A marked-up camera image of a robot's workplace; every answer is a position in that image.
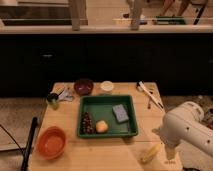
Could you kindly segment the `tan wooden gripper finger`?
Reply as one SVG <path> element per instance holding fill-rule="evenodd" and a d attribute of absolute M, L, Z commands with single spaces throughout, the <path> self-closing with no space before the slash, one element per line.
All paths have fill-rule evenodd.
<path fill-rule="evenodd" d="M 175 155 L 176 155 L 176 151 L 174 148 L 170 148 L 168 146 L 165 147 L 165 151 L 166 151 L 166 158 L 168 160 L 172 160 L 175 158 Z"/>

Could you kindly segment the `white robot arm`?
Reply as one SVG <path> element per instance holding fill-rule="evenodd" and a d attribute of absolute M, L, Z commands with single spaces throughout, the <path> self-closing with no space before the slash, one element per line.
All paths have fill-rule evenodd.
<path fill-rule="evenodd" d="M 213 157 L 213 130 L 201 124 L 203 118 L 203 109 L 192 101 L 180 104 L 163 116 L 162 124 L 152 132 L 164 143 L 168 160 L 175 158 L 175 148 L 182 140 Z"/>

